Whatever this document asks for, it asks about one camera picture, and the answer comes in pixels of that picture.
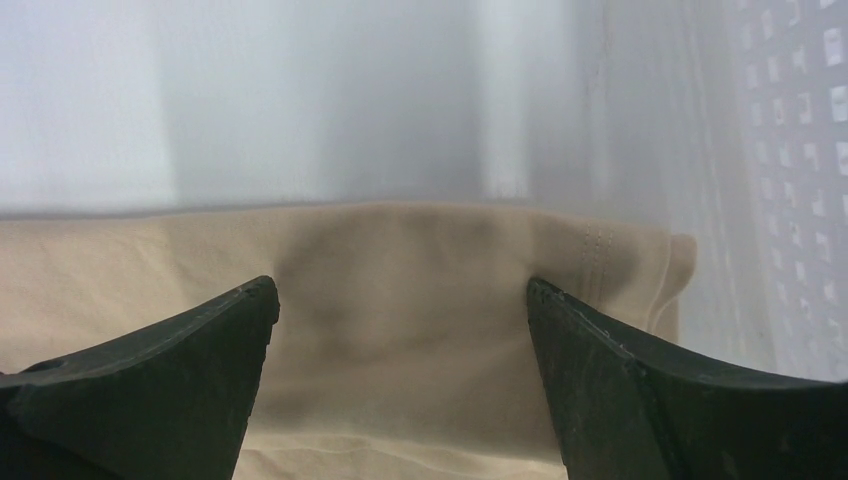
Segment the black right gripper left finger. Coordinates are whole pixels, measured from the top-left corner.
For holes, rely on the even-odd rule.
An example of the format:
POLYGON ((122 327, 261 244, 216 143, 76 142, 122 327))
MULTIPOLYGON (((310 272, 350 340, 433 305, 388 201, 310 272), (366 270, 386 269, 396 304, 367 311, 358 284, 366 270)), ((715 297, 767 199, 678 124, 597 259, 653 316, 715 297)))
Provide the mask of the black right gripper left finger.
POLYGON ((229 479, 278 292, 257 277, 195 308, 1 379, 5 479, 229 479))

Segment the beige t shirt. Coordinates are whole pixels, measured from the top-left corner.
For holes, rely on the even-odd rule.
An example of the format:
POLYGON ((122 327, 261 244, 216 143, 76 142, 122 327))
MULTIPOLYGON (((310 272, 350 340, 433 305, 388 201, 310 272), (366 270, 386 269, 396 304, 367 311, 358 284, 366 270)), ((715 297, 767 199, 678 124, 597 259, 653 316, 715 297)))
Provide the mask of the beige t shirt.
POLYGON ((1 225, 1 363, 260 275, 275 326, 239 479, 563 479, 528 331, 540 277, 668 341, 695 240, 505 207, 362 204, 1 225))

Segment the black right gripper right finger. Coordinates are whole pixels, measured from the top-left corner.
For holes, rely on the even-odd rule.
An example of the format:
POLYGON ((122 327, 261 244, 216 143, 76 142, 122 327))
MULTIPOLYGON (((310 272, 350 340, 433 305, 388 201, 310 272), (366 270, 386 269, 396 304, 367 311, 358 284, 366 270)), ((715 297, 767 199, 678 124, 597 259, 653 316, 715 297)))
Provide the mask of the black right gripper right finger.
POLYGON ((750 369, 533 278, 529 331, 572 479, 843 479, 847 386, 750 369))

